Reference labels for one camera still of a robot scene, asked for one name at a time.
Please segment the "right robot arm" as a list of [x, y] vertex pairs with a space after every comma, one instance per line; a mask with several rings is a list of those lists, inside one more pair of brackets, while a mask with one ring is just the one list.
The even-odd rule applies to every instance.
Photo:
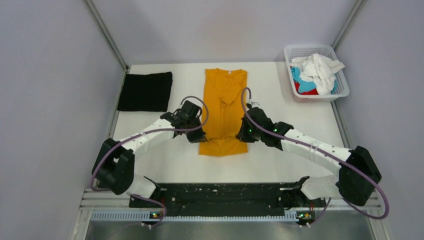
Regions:
[[293, 192], [299, 206], [317, 198], [341, 198], [364, 206], [381, 181], [382, 175], [370, 152], [361, 146], [337, 147], [310, 137], [285, 122], [272, 122], [259, 107], [247, 110], [241, 119], [237, 139], [245, 143], [262, 142], [270, 148], [301, 156], [330, 171], [322, 177], [307, 176]]

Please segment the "white plastic basket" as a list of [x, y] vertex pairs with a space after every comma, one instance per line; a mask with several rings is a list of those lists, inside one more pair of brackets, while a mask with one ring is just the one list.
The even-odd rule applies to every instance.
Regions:
[[296, 102], [332, 102], [350, 94], [343, 73], [346, 66], [338, 59], [331, 46], [289, 45], [283, 52]]

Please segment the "white t-shirt in basket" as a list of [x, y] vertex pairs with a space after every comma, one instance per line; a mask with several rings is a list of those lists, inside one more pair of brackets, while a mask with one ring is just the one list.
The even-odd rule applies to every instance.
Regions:
[[319, 53], [293, 58], [289, 61], [289, 66], [293, 82], [298, 82], [301, 90], [316, 89], [320, 96], [336, 92], [336, 74], [345, 68], [341, 61]]

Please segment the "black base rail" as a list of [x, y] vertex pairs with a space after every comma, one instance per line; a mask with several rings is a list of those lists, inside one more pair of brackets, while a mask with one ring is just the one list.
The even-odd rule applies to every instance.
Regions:
[[299, 182], [160, 183], [149, 201], [130, 197], [130, 208], [164, 205], [169, 217], [279, 217], [294, 208], [324, 207], [308, 199]]

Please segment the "orange t-shirt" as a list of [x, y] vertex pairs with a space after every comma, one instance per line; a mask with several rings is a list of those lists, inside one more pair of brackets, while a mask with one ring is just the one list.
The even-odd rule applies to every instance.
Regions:
[[248, 72], [243, 69], [205, 70], [203, 102], [208, 119], [203, 126], [206, 142], [199, 144], [199, 155], [223, 157], [245, 154], [248, 145], [237, 139], [242, 126], [242, 91], [247, 87]]

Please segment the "red t-shirt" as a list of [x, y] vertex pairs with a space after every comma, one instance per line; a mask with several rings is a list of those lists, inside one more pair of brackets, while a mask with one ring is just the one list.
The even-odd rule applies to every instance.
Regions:
[[306, 96], [307, 95], [318, 95], [318, 92], [315, 88], [312, 88], [312, 89], [307, 90], [307, 91], [304, 91], [303, 89], [301, 90], [301, 88], [300, 88], [301, 85], [296, 81], [294, 82], [294, 86], [295, 86], [296, 92], [300, 95], [306, 95]]

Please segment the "folded black t-shirt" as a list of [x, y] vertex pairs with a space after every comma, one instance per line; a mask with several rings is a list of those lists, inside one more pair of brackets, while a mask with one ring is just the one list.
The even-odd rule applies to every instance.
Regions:
[[127, 74], [117, 110], [122, 112], [166, 112], [173, 84], [172, 72]]

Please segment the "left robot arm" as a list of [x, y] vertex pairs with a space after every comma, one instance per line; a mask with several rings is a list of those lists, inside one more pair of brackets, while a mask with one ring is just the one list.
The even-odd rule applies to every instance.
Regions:
[[203, 125], [207, 120], [201, 120], [201, 115], [209, 117], [205, 104], [198, 106], [184, 99], [179, 108], [162, 114], [145, 129], [120, 140], [108, 138], [101, 145], [90, 182], [93, 184], [98, 180], [103, 186], [102, 191], [138, 195], [147, 206], [156, 206], [161, 198], [156, 190], [158, 186], [136, 171], [136, 161], [151, 149], [179, 135], [186, 135], [190, 143], [206, 142]]

